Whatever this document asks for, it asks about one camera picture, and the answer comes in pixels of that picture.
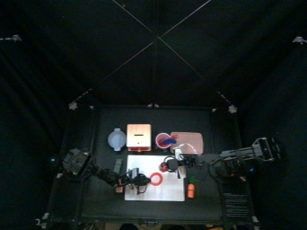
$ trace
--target pink object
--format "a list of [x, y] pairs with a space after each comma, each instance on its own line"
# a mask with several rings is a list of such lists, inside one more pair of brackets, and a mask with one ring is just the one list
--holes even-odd
[[164, 148], [168, 148], [171, 146], [171, 143], [169, 144], [165, 144], [163, 145], [161, 142], [171, 138], [171, 136], [167, 134], [167, 133], [159, 133], [157, 136], [156, 136], [156, 145], [159, 148], [164, 149]]

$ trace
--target orange marker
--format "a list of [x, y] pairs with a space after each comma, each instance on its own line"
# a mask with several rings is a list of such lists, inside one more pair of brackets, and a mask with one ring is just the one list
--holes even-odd
[[188, 180], [187, 197], [191, 199], [195, 197], [195, 177], [193, 176], [191, 176]]

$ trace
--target orange box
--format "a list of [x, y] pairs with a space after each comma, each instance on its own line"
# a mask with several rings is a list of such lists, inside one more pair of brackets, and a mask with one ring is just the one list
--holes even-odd
[[128, 124], [125, 145], [128, 147], [128, 151], [143, 152], [151, 150], [149, 124]]

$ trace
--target black curtain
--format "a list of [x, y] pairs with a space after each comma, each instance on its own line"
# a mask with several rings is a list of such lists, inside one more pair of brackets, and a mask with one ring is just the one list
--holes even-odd
[[264, 230], [307, 226], [307, 47], [297, 45], [240, 109], [241, 137], [273, 137], [284, 146], [280, 162], [253, 178], [253, 204]]
[[33, 229], [47, 211], [67, 103], [12, 41], [0, 43], [0, 229]]

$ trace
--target white paper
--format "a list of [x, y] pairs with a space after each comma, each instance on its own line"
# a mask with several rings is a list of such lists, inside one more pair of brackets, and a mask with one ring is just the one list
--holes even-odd
[[[155, 186], [148, 184], [145, 193], [136, 194], [136, 188], [131, 190], [128, 186], [124, 189], [124, 200], [155, 200], [155, 201], [184, 201], [183, 179], [177, 179], [176, 172], [160, 172], [159, 164], [164, 161], [163, 155], [129, 155], [127, 162], [127, 171], [139, 168], [139, 173], [147, 177], [152, 173], [160, 173], [163, 182]], [[159, 177], [152, 177], [152, 181], [157, 182]]]

